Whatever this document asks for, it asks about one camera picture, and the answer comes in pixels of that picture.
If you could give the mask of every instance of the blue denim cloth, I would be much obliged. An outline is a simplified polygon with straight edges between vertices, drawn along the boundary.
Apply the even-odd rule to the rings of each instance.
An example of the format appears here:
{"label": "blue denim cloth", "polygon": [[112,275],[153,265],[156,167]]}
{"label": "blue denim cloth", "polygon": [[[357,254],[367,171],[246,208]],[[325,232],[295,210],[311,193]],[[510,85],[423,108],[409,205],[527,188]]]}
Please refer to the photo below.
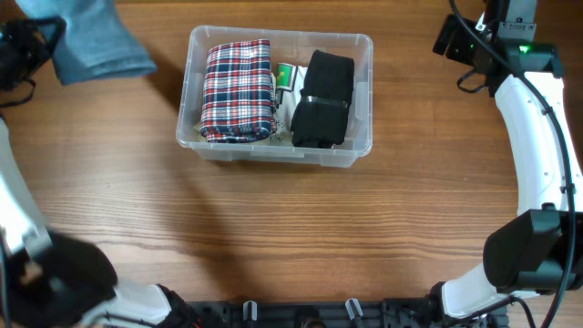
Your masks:
{"label": "blue denim cloth", "polygon": [[[119,20],[113,0],[16,0],[31,18],[60,16],[66,31],[53,55],[63,85],[156,71],[146,49]],[[50,37],[54,28],[43,29]]]}

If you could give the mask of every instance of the red plaid cloth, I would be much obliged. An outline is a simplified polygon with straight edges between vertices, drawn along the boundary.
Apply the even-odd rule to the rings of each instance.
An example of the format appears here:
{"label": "red plaid cloth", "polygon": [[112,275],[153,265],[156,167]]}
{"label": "red plaid cloth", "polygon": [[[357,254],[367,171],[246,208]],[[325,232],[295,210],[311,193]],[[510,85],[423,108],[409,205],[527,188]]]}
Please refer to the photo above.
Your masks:
{"label": "red plaid cloth", "polygon": [[209,50],[200,134],[208,142],[252,142],[275,132],[269,40]]}

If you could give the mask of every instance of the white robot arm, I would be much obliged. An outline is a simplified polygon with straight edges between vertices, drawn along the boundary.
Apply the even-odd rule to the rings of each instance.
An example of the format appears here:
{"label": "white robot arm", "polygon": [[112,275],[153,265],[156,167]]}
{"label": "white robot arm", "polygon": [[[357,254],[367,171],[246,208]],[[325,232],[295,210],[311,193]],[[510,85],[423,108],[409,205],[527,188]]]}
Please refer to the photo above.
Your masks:
{"label": "white robot arm", "polygon": [[[10,140],[6,123],[0,118],[0,227],[3,231],[5,260],[11,262],[13,257],[26,253],[29,259],[43,257],[50,249],[52,239],[46,229],[46,220],[36,206],[29,189],[16,166],[10,148]],[[54,263],[67,265],[66,262]],[[82,314],[83,324],[109,323],[124,327],[143,327],[139,323],[128,323],[115,318],[121,315],[126,318],[139,318],[146,323],[162,323],[171,313],[169,298],[162,287],[142,285],[128,280],[119,279],[113,286],[115,294],[104,295],[104,301],[93,301],[91,310]],[[34,316],[33,308],[26,308],[29,315]],[[105,313],[113,317],[104,317]]]}
{"label": "white robot arm", "polygon": [[[567,140],[574,183],[577,186],[583,185],[581,169],[565,119],[562,78],[540,72],[527,72],[526,76],[554,105],[553,109]],[[543,114],[541,104],[524,83],[513,76],[506,78],[495,98],[508,129],[517,169],[517,214],[542,210],[544,205],[553,205],[557,210],[566,211],[567,198],[560,191],[565,183],[562,155],[555,131],[548,116]],[[575,203],[576,206],[583,204],[583,193],[575,194]],[[511,294],[521,298],[538,296],[534,290],[520,290]],[[445,314],[464,318],[502,301],[509,294],[499,293],[487,279],[484,264],[479,264],[460,278],[446,282],[442,287],[442,295]]]}

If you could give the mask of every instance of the folded clothing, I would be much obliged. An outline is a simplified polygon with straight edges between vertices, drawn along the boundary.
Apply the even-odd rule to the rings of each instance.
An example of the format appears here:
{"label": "folded clothing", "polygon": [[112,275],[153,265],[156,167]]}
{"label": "folded clothing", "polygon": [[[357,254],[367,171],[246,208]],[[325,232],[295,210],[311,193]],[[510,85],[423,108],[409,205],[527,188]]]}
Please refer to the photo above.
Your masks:
{"label": "folded clothing", "polygon": [[[59,16],[65,33],[56,44],[53,65],[66,86],[93,79],[137,77],[156,71],[146,49],[121,23],[114,0],[16,0],[31,18]],[[53,26],[41,28],[49,37]]]}
{"label": "folded clothing", "polygon": [[290,132],[293,113],[295,112],[302,95],[303,80],[308,67],[299,67],[291,64],[278,64],[277,83],[275,86],[275,114],[273,118],[277,124],[277,133]]}
{"label": "folded clothing", "polygon": [[291,121],[293,146],[328,149],[342,144],[353,88],[353,59],[314,51]]}
{"label": "folded clothing", "polygon": [[253,142],[274,133],[270,41],[209,50],[203,97],[200,134],[208,142]]}
{"label": "folded clothing", "polygon": [[[194,125],[194,132],[197,134],[197,142],[205,142],[208,143],[207,139],[204,138],[201,134],[200,134],[200,126],[201,126],[201,122],[197,123]],[[257,140],[257,141],[253,141],[253,142],[249,142],[249,144],[251,145],[255,145],[255,146],[269,146],[271,143],[271,139],[275,137],[275,135],[271,135],[270,138],[265,138],[263,140]]]}

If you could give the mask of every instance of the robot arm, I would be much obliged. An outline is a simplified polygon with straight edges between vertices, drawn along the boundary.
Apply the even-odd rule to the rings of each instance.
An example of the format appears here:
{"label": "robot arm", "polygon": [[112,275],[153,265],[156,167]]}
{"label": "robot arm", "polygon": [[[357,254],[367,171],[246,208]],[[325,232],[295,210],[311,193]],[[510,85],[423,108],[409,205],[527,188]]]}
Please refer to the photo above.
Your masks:
{"label": "robot arm", "polygon": [[47,242],[45,218],[35,204],[15,163],[8,127],[0,119],[0,226],[6,257],[22,251],[25,241]]}
{"label": "robot arm", "polygon": [[[565,119],[563,80],[544,72],[526,72],[526,76],[552,104],[565,134],[573,182],[581,186],[581,169]],[[506,122],[517,169],[517,214],[542,209],[543,204],[552,204],[557,210],[567,210],[567,196],[560,192],[565,183],[562,154],[550,120],[543,115],[542,106],[524,83],[512,76],[502,83],[495,98]],[[575,204],[583,204],[582,193],[575,194]]]}

